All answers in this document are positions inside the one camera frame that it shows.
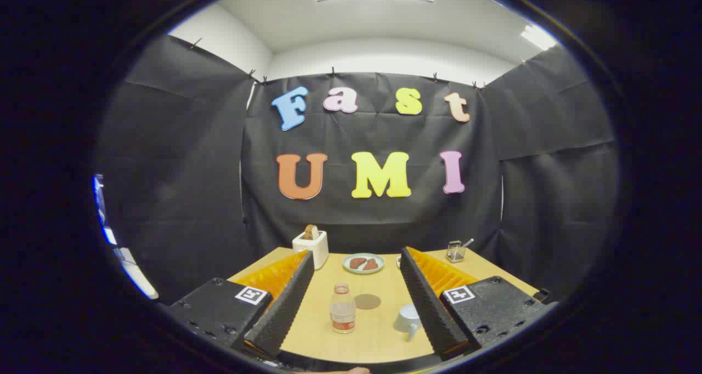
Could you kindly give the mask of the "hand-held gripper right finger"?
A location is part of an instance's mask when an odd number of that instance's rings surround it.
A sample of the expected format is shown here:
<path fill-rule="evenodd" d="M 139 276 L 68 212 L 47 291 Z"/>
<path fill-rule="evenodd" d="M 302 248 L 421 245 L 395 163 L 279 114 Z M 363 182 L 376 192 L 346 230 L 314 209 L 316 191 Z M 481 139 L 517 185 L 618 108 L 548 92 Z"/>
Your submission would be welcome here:
<path fill-rule="evenodd" d="M 556 306 L 501 276 L 478 280 L 413 247 L 400 271 L 434 353 L 443 360 L 505 341 Z"/>

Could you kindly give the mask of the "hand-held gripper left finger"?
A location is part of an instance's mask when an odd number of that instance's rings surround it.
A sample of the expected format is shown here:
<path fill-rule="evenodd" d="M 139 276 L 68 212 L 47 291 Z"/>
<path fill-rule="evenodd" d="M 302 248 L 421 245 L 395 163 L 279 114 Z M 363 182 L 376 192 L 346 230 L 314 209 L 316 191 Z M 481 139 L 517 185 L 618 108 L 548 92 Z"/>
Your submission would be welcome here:
<path fill-rule="evenodd" d="M 313 254 L 296 252 L 237 281 L 214 277 L 161 309 L 205 341 L 273 358 L 292 327 L 313 274 Z"/>

